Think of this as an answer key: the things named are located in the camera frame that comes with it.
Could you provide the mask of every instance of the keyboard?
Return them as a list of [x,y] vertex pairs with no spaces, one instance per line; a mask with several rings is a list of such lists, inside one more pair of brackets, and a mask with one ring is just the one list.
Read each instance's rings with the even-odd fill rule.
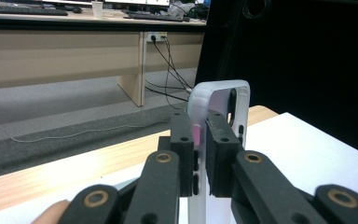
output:
[[60,9],[45,9],[42,7],[0,7],[0,14],[22,14],[42,16],[67,16],[68,13]]
[[183,21],[182,19],[179,18],[174,18],[169,16],[158,16],[152,14],[131,13],[128,15],[129,15],[128,17],[125,17],[126,19],[149,20],[149,21]]

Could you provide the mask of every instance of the electrical socket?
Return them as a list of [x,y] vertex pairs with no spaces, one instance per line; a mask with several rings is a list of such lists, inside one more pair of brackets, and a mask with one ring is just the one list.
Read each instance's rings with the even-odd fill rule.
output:
[[152,35],[156,37],[156,42],[163,42],[163,36],[167,36],[167,32],[147,32],[147,42],[153,43]]

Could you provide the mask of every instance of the computer mouse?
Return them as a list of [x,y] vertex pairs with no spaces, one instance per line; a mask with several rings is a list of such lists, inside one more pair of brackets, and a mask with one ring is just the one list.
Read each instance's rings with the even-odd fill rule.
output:
[[72,11],[74,13],[81,13],[83,11],[83,9],[81,9],[81,7],[74,7],[74,9],[72,9]]

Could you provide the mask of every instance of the hand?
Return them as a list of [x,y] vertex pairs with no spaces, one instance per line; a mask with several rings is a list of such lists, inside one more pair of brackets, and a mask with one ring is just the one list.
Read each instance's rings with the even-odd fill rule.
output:
[[33,224],[56,224],[60,220],[65,209],[68,207],[69,202],[59,201],[54,203],[48,209],[46,209],[39,217],[37,217]]

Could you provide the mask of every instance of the white cup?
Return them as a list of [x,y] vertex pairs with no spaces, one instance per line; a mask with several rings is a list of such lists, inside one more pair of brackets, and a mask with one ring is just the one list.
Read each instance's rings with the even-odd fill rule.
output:
[[103,18],[103,2],[91,1],[92,3],[92,12],[94,17],[97,19]]

